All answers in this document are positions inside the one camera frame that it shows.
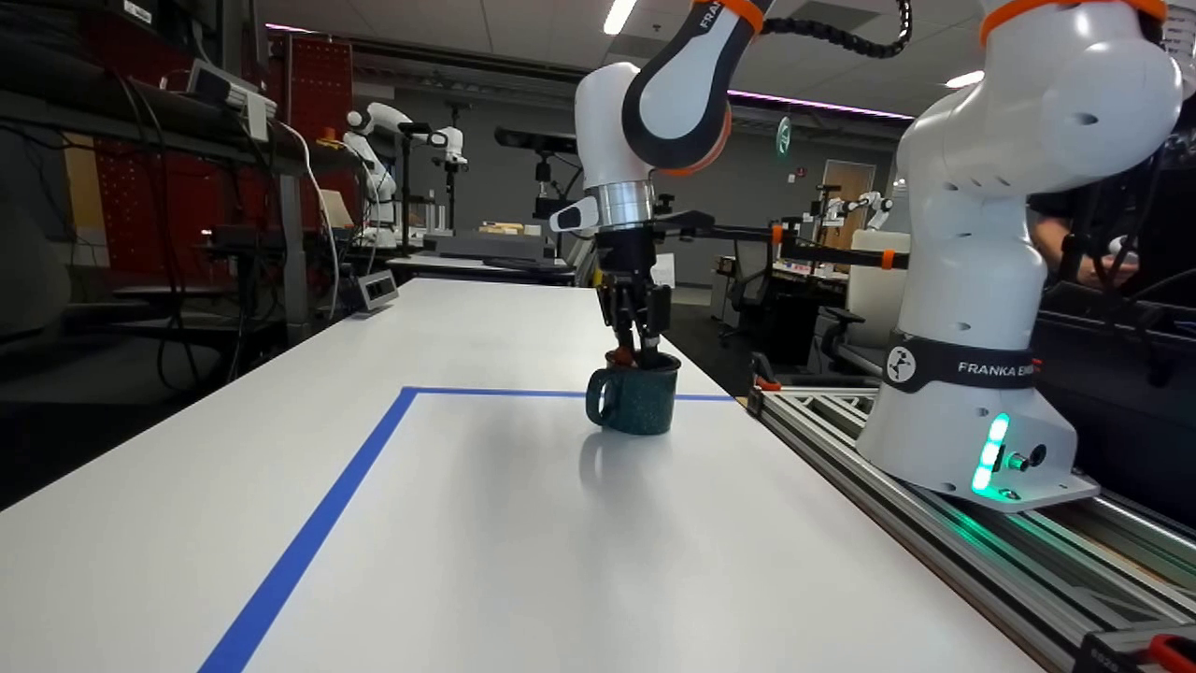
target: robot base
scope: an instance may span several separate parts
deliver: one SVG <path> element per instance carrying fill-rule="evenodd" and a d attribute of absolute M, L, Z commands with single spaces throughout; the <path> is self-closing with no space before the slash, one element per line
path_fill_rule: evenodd
<path fill-rule="evenodd" d="M 1078 429 L 1037 391 L 883 391 L 859 457 L 886 474 L 999 514 L 1094 498 L 1074 474 Z"/>

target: black mug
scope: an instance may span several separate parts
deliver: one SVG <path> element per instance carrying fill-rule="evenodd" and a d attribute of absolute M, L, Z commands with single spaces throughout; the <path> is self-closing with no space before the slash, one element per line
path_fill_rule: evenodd
<path fill-rule="evenodd" d="M 591 373 L 591 422 L 622 433 L 669 433 L 680 358 L 659 355 L 641 367 L 606 367 Z"/>

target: green light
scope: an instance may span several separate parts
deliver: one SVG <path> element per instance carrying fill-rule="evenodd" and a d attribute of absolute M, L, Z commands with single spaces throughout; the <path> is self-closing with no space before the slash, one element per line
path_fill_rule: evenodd
<path fill-rule="evenodd" d="M 971 492 L 984 494 L 986 487 L 994 487 L 994 470 L 992 470 L 992 467 L 979 467 L 979 470 L 971 474 Z"/>
<path fill-rule="evenodd" d="M 1001 444 L 986 443 L 984 452 L 979 452 L 979 464 L 984 467 L 999 467 L 999 457 L 1001 457 Z"/>
<path fill-rule="evenodd" d="M 992 443 L 992 444 L 1007 444 L 1008 426 L 1012 426 L 1012 419 L 1008 419 L 1008 417 L 999 417 L 999 419 L 986 426 L 986 443 Z"/>

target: blue tape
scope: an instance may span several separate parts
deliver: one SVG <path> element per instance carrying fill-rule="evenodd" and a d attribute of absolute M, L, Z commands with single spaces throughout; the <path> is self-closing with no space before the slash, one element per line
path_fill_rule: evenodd
<path fill-rule="evenodd" d="M 399 429 L 403 417 L 418 398 L 522 398 L 522 401 L 571 401 L 584 393 L 567 391 L 403 391 L 394 409 L 383 417 L 383 422 L 370 429 L 363 448 L 347 459 L 333 492 L 320 498 L 320 504 L 312 514 L 312 519 L 300 529 L 292 546 L 278 559 L 262 586 L 252 595 L 252 603 L 234 614 L 214 655 L 201 662 L 201 673 L 234 673 L 248 670 L 254 651 L 262 646 L 274 621 L 285 614 L 288 598 L 294 595 L 304 571 L 333 535 L 338 519 L 368 482 L 370 467 L 385 452 L 389 439 Z M 731 403 L 728 398 L 675 398 L 687 403 Z"/>
<path fill-rule="evenodd" d="M 587 393 L 571 391 L 414 391 L 421 398 L 522 398 L 522 401 L 584 401 Z M 731 403 L 731 398 L 675 398 L 683 403 Z"/>

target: table surface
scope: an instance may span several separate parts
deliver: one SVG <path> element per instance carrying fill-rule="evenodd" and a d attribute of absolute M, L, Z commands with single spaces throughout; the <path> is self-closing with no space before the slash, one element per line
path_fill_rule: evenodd
<path fill-rule="evenodd" d="M 0 517 L 0 670 L 1037 670 L 683 363 L 598 433 L 581 287 L 414 281 Z"/>

